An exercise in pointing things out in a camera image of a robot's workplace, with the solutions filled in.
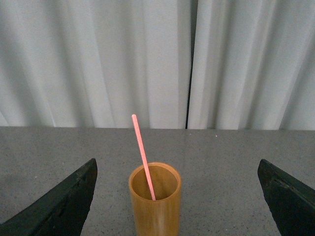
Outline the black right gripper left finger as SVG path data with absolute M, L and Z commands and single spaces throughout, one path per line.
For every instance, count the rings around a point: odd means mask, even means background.
M 89 160 L 0 226 L 2 236 L 79 236 L 90 211 L 97 163 Z

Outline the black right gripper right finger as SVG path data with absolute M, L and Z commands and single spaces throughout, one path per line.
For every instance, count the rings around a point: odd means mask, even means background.
M 264 199 L 283 236 L 315 234 L 315 190 L 262 159 L 257 175 Z

